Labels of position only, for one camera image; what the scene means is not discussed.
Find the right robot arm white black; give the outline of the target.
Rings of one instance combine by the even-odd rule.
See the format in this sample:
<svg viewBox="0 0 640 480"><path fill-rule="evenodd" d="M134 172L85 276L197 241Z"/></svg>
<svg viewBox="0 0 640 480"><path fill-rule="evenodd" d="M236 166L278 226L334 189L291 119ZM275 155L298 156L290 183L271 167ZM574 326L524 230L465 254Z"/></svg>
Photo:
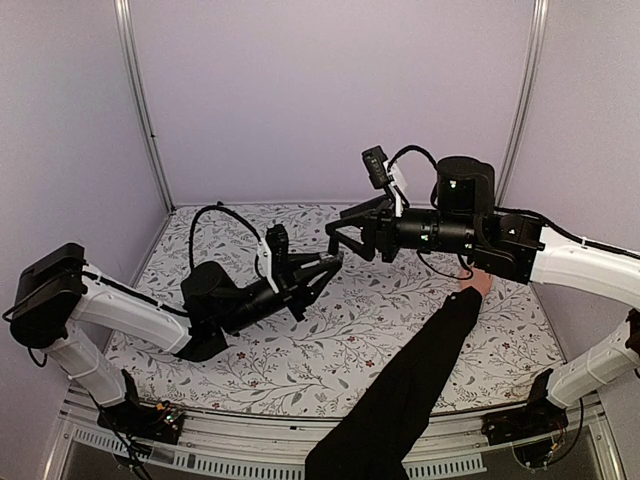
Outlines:
<svg viewBox="0 0 640 480"><path fill-rule="evenodd" d="M565 409L638 368L638 253L571 234L536 212L496 206L494 168L471 157L432 163L430 209L408 205L394 159L371 149L363 162L383 194L326 225L331 253L345 246L367 261L379 256L386 263L402 249L456 254L505 280L569 287L630 307L627 319L604 340L535 380L531 403L517 415L524 435L539 435L554 422L555 408Z"/></svg>

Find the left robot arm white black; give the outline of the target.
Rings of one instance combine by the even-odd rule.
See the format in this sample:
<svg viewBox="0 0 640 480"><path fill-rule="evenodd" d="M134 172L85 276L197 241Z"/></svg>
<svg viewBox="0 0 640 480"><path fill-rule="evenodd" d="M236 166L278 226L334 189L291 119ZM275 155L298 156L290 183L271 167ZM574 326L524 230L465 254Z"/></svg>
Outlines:
<svg viewBox="0 0 640 480"><path fill-rule="evenodd" d="M124 285L91 265L85 250L67 243L27 267L16 298L3 315L22 346L53 359L82 385L128 434L148 426L136 387L77 328L93 323L149 342L190 362L204 362L226 349L226 338L287 310L302 321L342 267L339 253L292 253L282 225L258 243L262 278L237 286L217 262L193 267L181 282L183 305L172 307Z"/></svg>

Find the black sleeved forearm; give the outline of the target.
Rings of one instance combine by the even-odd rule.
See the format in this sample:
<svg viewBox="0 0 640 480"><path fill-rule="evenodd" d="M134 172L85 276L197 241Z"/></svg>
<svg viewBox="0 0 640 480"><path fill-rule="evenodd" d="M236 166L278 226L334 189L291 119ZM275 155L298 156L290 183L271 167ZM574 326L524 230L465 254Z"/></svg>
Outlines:
<svg viewBox="0 0 640 480"><path fill-rule="evenodd" d="M406 479L403 460L428 427L482 301L472 287L449 295L309 452L304 477Z"/></svg>

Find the person's bare hand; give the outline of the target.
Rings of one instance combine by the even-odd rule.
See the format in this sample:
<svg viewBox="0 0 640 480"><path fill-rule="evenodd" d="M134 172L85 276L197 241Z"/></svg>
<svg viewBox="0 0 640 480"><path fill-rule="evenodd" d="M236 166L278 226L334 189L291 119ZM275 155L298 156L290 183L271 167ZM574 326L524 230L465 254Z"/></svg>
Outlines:
<svg viewBox="0 0 640 480"><path fill-rule="evenodd" d="M459 281L459 290L468 288L476 290L483 298L490 292L493 285L493 276L481 269L472 268L471 273Z"/></svg>

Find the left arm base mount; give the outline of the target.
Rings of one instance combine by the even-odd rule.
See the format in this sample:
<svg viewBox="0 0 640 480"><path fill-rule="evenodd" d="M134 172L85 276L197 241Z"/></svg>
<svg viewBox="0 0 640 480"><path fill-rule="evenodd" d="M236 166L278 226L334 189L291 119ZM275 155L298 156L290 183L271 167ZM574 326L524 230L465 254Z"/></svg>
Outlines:
<svg viewBox="0 0 640 480"><path fill-rule="evenodd" d="M97 423L135 438L177 445L184 424L184 410L168 400L153 406L140 403L137 388L131 375L124 369L124 400L114 406L100 407Z"/></svg>

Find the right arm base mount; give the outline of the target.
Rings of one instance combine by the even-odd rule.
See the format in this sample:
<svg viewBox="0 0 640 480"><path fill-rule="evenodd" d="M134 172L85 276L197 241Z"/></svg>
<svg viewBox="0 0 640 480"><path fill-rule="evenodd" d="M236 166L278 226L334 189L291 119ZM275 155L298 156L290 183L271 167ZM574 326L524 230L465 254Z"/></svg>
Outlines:
<svg viewBox="0 0 640 480"><path fill-rule="evenodd" d="M481 433L491 446L547 434L543 440L515 448L516 460L529 469L552 463L569 425L566 410L547 399L547 383L552 373L552 369L547 369L536 376L523 406L482 417Z"/></svg>

